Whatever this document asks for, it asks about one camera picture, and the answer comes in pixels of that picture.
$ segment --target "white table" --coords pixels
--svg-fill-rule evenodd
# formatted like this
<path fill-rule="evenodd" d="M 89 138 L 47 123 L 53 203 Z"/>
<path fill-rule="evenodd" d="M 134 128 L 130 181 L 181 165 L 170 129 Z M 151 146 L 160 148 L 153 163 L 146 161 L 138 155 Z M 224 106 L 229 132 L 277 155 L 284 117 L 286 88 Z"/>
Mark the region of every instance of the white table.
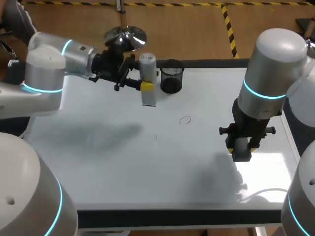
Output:
<path fill-rule="evenodd" d="M 115 92 L 111 82 L 71 76 L 61 109 L 33 119 L 26 140 L 79 212 L 279 212 L 299 160 L 285 116 L 270 120 L 276 134 L 261 140 L 250 162 L 234 163 L 226 135 L 219 135 L 234 121 L 244 74 L 244 68 L 185 69 L 182 90 L 160 91 L 155 108 L 142 106 L 133 88 Z M 180 124 L 187 116 L 190 122 Z"/>

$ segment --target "white object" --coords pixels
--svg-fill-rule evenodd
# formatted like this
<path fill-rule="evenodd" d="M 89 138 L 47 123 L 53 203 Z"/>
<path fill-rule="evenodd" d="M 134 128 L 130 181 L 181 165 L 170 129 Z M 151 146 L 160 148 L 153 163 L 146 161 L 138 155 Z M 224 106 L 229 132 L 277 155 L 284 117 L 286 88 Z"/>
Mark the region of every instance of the white object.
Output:
<path fill-rule="evenodd" d="M 315 127 L 315 68 L 313 59 L 309 62 L 310 66 L 306 69 L 309 70 L 313 66 L 313 70 L 307 78 L 302 78 L 289 95 L 290 107 L 294 115 L 304 124 Z"/>
<path fill-rule="evenodd" d="M 282 209 L 287 236 L 315 235 L 315 141 L 304 151 Z"/>
<path fill-rule="evenodd" d="M 25 139 L 78 210 L 281 209 L 299 158 L 285 117 L 271 118 L 277 133 L 250 162 L 234 163 L 219 135 L 245 70 L 187 69 L 155 108 L 132 88 L 68 77 L 61 109 L 35 118 Z"/>
<path fill-rule="evenodd" d="M 32 147 L 0 133 L 0 236 L 75 236 L 69 195 Z"/>
<path fill-rule="evenodd" d="M 268 29 L 260 34 L 256 47 L 266 57 L 282 62 L 302 60 L 307 53 L 305 40 L 288 29 Z"/>

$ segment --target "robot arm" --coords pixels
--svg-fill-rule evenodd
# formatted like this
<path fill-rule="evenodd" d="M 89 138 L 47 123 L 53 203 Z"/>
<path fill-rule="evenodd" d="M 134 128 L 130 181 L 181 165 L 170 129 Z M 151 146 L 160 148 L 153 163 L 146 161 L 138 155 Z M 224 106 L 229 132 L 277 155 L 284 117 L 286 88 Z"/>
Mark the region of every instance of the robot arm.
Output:
<path fill-rule="evenodd" d="M 225 143 L 234 161 L 250 161 L 260 140 L 276 133 L 267 124 L 282 114 L 288 89 L 308 63 L 307 53 L 305 40 L 287 29 L 269 29 L 258 37 L 232 107 L 235 123 L 219 129 L 220 134 L 228 134 Z"/>
<path fill-rule="evenodd" d="M 140 80 L 127 78 L 134 68 L 140 70 Z M 154 55 L 142 54 L 140 62 L 136 62 L 134 55 L 124 58 L 119 48 L 98 54 L 92 46 L 38 32 L 29 43 L 24 83 L 19 86 L 0 83 L 0 118 L 58 110 L 65 75 L 78 75 L 93 82 L 108 80 L 116 83 L 116 91 L 132 87 L 141 90 L 143 105 L 156 105 Z"/>

